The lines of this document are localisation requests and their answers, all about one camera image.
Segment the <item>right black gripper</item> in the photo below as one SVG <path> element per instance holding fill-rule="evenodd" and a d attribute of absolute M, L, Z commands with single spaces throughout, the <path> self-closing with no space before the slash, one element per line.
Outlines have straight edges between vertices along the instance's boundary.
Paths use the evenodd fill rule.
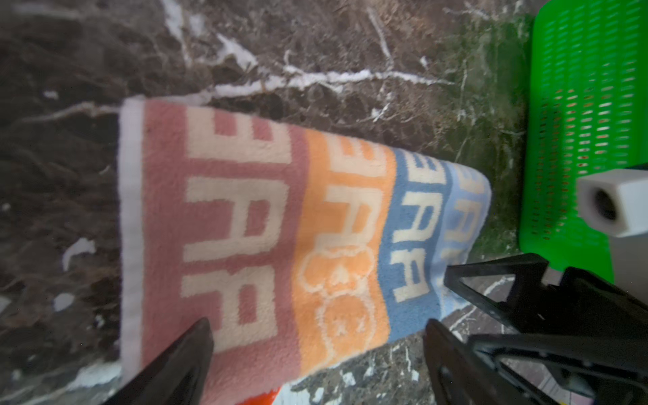
<path fill-rule="evenodd" d="M 569 268 L 558 285 L 543 282 L 548 261 L 533 253 L 452 265 L 444 286 L 465 306 L 443 324 L 462 329 L 486 316 L 526 334 L 473 335 L 467 346 L 531 400 L 548 395 L 506 359 L 544 365 L 566 391 L 595 404 L 647 402 L 647 307 L 603 279 Z"/>

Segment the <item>striped rabbit text towel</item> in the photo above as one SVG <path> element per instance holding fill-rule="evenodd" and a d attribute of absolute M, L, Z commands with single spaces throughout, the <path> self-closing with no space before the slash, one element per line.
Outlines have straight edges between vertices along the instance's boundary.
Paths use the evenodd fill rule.
<path fill-rule="evenodd" d="M 442 284 L 489 212 L 478 170 L 210 107 L 119 114 L 130 381 L 201 318 L 206 404 L 236 404 L 461 308 Z"/>

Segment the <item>green plastic basket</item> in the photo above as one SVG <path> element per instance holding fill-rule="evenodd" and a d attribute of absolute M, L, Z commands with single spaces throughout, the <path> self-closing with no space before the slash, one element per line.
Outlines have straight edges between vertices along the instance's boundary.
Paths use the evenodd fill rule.
<path fill-rule="evenodd" d="M 647 160 L 647 4 L 551 1 L 532 40 L 520 247 L 613 281 L 609 238 L 578 214 L 576 182 Z"/>

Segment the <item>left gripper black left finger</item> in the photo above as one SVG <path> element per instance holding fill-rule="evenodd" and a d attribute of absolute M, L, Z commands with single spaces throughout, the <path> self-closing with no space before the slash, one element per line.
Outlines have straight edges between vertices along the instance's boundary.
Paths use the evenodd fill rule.
<path fill-rule="evenodd" d="M 210 323 L 204 317 L 104 405 L 199 404 L 213 349 Z"/>

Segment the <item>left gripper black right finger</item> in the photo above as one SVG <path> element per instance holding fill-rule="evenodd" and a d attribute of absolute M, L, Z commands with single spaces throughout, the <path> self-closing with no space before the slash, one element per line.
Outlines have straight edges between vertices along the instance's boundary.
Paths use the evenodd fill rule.
<path fill-rule="evenodd" d="M 423 346 L 438 404 L 511 403 L 511 386 L 441 322 L 434 319 L 427 322 Z"/>

